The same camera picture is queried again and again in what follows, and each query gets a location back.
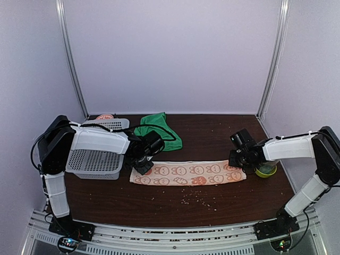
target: metal frame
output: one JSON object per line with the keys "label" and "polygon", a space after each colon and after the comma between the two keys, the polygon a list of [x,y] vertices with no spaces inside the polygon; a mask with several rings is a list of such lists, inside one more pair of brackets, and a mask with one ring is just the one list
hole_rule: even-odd
{"label": "metal frame", "polygon": [[84,96],[81,92],[79,79],[77,76],[77,72],[75,70],[73,55],[71,51],[70,38],[69,38],[68,30],[67,30],[66,17],[65,17],[65,11],[64,11],[64,0],[56,0],[56,6],[57,6],[59,23],[60,23],[60,27],[61,27],[63,39],[64,39],[64,47],[66,51],[67,63],[70,69],[70,74],[71,74],[71,79],[72,79],[72,83],[74,86],[75,94],[80,104],[84,117],[88,118],[89,113],[86,109]]}
{"label": "metal frame", "polygon": [[282,0],[281,2],[281,11],[277,25],[277,33],[276,33],[276,40],[274,45],[273,56],[271,58],[269,73],[267,76],[265,90],[263,92],[262,100],[260,103],[260,107],[257,113],[258,118],[262,118],[266,107],[269,103],[271,97],[271,91],[275,84],[275,76],[277,74],[277,65],[280,58],[280,55],[283,50],[283,42],[285,37],[285,31],[287,27],[287,20],[288,20],[288,11],[289,11],[290,0]]}
{"label": "metal frame", "polygon": [[[59,236],[48,231],[46,212],[34,211],[26,232],[21,255],[30,255],[35,240],[56,245]],[[319,255],[327,255],[323,241],[324,234],[314,209],[308,210],[310,231]],[[304,214],[297,217],[300,230],[307,225]],[[237,254],[237,250],[247,250],[254,254],[253,246],[269,239],[258,241],[253,226],[257,222],[214,227],[190,228],[142,228],[108,224],[96,224],[91,242],[83,241],[77,251],[84,254],[133,254],[133,255],[217,255]]]}

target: vertical metal pole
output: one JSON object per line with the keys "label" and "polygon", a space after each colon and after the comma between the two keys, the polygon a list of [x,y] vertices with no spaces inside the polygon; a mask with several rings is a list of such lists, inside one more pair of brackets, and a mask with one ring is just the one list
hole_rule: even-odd
{"label": "vertical metal pole", "polygon": [[279,21],[278,21],[278,26],[277,26],[277,33],[276,33],[273,56],[271,58],[271,64],[270,64],[269,73],[267,76],[266,86],[263,92],[260,108],[257,113],[257,117],[260,120],[262,119],[265,113],[265,108],[269,100],[271,88],[273,87],[273,84],[275,82],[275,79],[274,79],[275,70],[277,68],[279,57],[282,52],[282,44],[284,41],[285,30],[287,27],[289,2],[290,0],[282,0],[281,2],[281,11],[280,11]]}
{"label": "vertical metal pole", "polygon": [[71,51],[71,44],[70,44],[70,39],[69,39],[69,33],[67,31],[66,17],[65,17],[65,11],[64,11],[64,0],[56,0],[56,5],[57,5],[57,13],[58,13],[58,18],[59,18],[59,23],[60,23],[60,27],[61,27],[62,34],[63,34],[64,47],[65,47],[65,50],[66,50],[66,57],[67,57],[67,62],[68,62],[68,66],[69,66],[69,69],[70,69],[72,83],[73,83],[73,86],[74,86],[76,97],[78,99],[81,110],[83,112],[83,115],[84,115],[85,118],[88,118],[89,113],[86,109],[84,97],[83,97],[83,94],[81,92],[77,72],[75,70],[73,55],[72,55],[72,51]]}

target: robotic arm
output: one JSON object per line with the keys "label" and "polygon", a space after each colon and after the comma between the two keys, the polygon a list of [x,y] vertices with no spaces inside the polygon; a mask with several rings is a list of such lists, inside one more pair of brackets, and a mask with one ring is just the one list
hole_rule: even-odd
{"label": "robotic arm", "polygon": [[315,175],[276,214],[277,219],[257,223],[259,240],[299,229],[296,216],[319,200],[340,180],[340,141],[333,130],[324,126],[317,132],[291,137],[276,137],[256,143],[246,129],[231,136],[236,150],[229,155],[229,164],[245,172],[268,161],[286,158],[315,158]]}
{"label": "robotic arm", "polygon": [[[74,240],[87,241],[92,239],[94,226],[73,221],[66,198],[64,172],[70,151],[99,150],[124,154],[125,163],[129,167],[145,174],[153,166],[151,157],[160,153],[165,146],[164,140],[155,131],[143,137],[136,136],[130,128],[110,130],[98,124],[81,125],[70,122],[63,115],[54,120],[37,139],[36,144],[40,158],[40,164],[36,168],[40,171],[44,193],[54,215],[49,230]],[[67,239],[61,244],[65,251],[70,245],[72,243],[69,244]]]}

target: white wall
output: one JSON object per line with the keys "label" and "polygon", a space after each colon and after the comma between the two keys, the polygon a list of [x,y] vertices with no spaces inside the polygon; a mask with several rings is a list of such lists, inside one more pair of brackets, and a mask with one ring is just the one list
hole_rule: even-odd
{"label": "white wall", "polygon": [[[340,136],[340,2],[292,1],[274,93],[265,114],[270,136],[329,125]],[[285,160],[299,189],[316,170],[312,159]],[[332,254],[340,247],[340,189],[317,204]]]}
{"label": "white wall", "polygon": [[0,254],[18,254],[44,196],[30,164],[35,138],[65,114],[82,120],[55,1],[0,1]]}
{"label": "white wall", "polygon": [[257,112],[280,0],[66,0],[90,113]]}

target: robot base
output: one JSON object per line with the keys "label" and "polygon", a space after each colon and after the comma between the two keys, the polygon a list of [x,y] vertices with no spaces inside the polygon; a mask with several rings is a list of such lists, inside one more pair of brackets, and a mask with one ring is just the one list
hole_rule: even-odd
{"label": "robot base", "polygon": [[[257,237],[257,240],[263,240],[263,239],[268,239],[268,238],[274,238],[280,235],[284,235],[288,233],[288,229],[282,231],[275,231],[277,228],[277,220],[270,220],[268,222],[259,222],[254,225],[255,229],[255,234]],[[299,224],[294,221],[291,225],[290,228],[291,232],[298,231],[300,229]]]}
{"label": "robot base", "polygon": [[[80,232],[80,238],[78,238],[78,233],[75,233],[74,235],[71,235],[71,238],[78,240],[84,240],[84,241],[92,241],[92,236],[94,235],[95,226],[88,223],[83,222],[76,222],[73,220],[72,222],[74,226],[79,229]],[[56,233],[58,235],[65,235],[68,236],[67,232],[62,230],[59,226],[59,224],[52,219],[51,224],[49,225],[48,230],[52,233]]]}

